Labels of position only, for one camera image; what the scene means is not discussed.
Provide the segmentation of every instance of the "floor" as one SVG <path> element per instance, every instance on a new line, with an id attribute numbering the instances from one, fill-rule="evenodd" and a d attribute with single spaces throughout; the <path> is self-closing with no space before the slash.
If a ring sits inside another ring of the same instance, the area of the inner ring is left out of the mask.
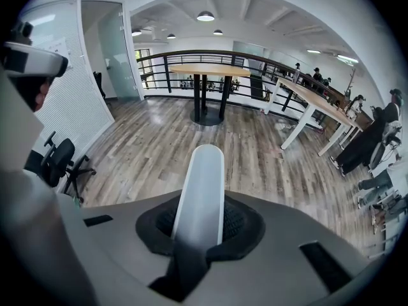
<path id="1" fill-rule="evenodd" d="M 113 103 L 116 123 L 87 153 L 98 174 L 80 182 L 84 207 L 182 189 L 193 150 L 211 143 L 224 152 L 225 189 L 295 207 L 363 254 L 378 251 L 367 246 L 381 234 L 373 235 L 368 209 L 358 210 L 355 201 L 357 181 L 369 175 L 361 166 L 343 178 L 328 160 L 341 152 L 337 144 L 319 157 L 324 136 L 305 127 L 282 151 L 290 120 L 227 105 L 225 121 L 205 127 L 190 120 L 192 109 L 190 99 Z"/>

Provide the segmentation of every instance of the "shoe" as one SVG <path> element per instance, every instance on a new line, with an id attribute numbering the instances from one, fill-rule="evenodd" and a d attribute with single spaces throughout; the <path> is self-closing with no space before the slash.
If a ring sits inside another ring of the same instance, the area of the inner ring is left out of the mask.
<path id="1" fill-rule="evenodd" d="M 358 207 L 359 210 L 361 209 L 360 201 L 361 201 L 361 197 L 360 197 L 360 195 L 358 195 L 357 196 L 357 207 Z"/>
<path id="2" fill-rule="evenodd" d="M 329 156 L 329 160 L 331 161 L 331 163 L 333 163 L 333 165 L 334 165 L 334 167 L 335 167 L 336 169 L 339 169 L 339 168 L 340 168 L 339 165 L 337 164 L 337 161 L 334 160 L 334 157 Z"/>

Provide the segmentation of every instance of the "ceiling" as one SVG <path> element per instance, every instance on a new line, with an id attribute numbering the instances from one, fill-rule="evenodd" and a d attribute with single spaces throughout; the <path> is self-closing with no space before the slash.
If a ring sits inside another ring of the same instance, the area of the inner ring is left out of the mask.
<path id="1" fill-rule="evenodd" d="M 131 17 L 132 28 L 141 29 L 143 33 L 135 36 L 134 42 L 166 41 L 171 31 L 197 22 L 196 17 L 203 10 L 211 11 L 219 22 L 233 20 L 263 26 L 297 41 L 305 49 L 354 56 L 335 33 L 313 17 L 265 0 L 170 0 L 160 3 Z"/>

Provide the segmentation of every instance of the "cap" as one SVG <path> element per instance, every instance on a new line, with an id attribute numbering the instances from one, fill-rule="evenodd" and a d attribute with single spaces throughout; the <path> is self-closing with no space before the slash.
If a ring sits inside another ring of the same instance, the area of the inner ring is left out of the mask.
<path id="1" fill-rule="evenodd" d="M 390 90 L 390 93 L 392 95 L 399 95 L 400 97 L 402 97 L 402 92 L 399 89 L 392 89 Z"/>

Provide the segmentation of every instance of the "glass door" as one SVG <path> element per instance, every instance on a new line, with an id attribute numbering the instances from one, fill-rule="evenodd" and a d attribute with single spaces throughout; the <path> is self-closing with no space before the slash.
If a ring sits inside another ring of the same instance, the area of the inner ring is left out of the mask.
<path id="1" fill-rule="evenodd" d="M 115 4 L 117 6 L 98 22 L 102 54 L 118 99 L 139 99 L 126 49 L 122 5 Z"/>

